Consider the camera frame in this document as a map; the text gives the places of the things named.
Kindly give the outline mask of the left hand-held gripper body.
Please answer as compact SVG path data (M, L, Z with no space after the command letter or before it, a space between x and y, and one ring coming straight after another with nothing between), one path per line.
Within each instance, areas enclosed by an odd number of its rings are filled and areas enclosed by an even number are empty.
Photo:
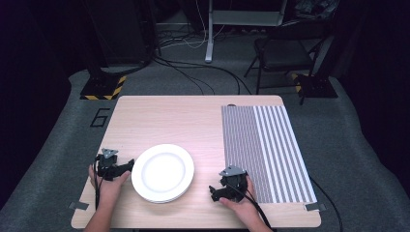
M117 150L102 148L102 152L97 156L97 174L104 180L112 181L120 176L120 169L117 165Z

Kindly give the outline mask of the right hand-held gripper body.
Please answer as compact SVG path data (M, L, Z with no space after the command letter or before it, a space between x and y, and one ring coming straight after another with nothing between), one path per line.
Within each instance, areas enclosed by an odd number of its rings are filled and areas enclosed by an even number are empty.
M227 198L234 202L240 202L248 189L248 172L240 167L230 165L220 173L222 189L220 197Z

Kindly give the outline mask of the person's left hand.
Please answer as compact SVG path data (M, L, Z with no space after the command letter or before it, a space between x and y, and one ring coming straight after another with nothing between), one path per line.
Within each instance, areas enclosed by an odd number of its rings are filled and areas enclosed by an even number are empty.
M90 177L91 184L95 189L96 193L96 208L98 208L100 201L103 202L117 202L117 199L120 195L122 185L127 180L116 179L113 181L104 180L102 177L98 176L94 171L94 166L92 164L89 165L88 173Z

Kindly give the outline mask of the person's right hand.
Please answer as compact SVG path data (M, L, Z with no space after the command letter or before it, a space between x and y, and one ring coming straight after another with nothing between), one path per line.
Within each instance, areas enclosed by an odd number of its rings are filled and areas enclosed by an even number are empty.
M221 197L219 203L232 210L238 219L246 226L254 225L260 220L257 210L246 198L243 198L240 202L233 202L227 198Z

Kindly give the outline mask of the grey striped placemat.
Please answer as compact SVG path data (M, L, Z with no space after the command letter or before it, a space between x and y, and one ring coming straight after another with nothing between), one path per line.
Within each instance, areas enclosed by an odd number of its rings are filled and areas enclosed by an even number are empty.
M248 172L259 202L317 201L283 105L229 105L221 116L225 163Z

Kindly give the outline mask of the grey tape piece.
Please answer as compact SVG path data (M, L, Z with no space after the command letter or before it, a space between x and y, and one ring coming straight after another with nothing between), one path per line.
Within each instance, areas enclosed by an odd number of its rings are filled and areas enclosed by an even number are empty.
M327 207L325 204L315 202L315 203L306 204L305 209L309 212L310 211L322 212L322 211L326 211Z
M86 211L88 208L88 204L87 203L83 203L83 202L79 202L79 201L72 201L69 206L69 209L72 210L83 210Z

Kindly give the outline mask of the yellow-black striped stand base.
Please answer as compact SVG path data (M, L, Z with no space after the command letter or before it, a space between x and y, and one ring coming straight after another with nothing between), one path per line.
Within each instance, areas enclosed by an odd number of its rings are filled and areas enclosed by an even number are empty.
M89 79L80 92L82 100L115 100L126 81L125 76L109 76L104 82Z

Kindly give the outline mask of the black stand base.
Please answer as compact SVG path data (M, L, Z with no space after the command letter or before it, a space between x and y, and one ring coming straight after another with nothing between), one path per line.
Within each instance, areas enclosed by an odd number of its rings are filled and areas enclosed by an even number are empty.
M294 82L299 87L298 94L304 98L337 98L337 92L329 79L320 79L305 74L294 74Z

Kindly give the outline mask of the black cabinet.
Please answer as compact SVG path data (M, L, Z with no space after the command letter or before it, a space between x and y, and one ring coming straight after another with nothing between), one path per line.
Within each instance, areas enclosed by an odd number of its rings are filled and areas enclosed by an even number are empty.
M85 0L108 66L142 65L155 49L150 0Z

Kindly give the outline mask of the black folding chair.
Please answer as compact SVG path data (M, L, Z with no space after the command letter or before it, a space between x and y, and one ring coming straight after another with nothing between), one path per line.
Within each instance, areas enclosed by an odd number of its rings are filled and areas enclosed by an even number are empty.
M308 71L307 77L312 77L319 52L330 32L330 22L325 19L290 20L274 27L265 38L254 41L255 57L245 77L258 63L256 93L268 89L262 86L263 72Z

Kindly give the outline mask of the white metal stand leg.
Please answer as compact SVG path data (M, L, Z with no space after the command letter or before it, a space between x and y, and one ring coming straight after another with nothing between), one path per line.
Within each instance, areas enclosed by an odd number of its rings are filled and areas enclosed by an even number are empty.
M208 42L205 54L205 63L210 64L213 61L214 51L214 23L213 23L213 0L209 0L208 9Z

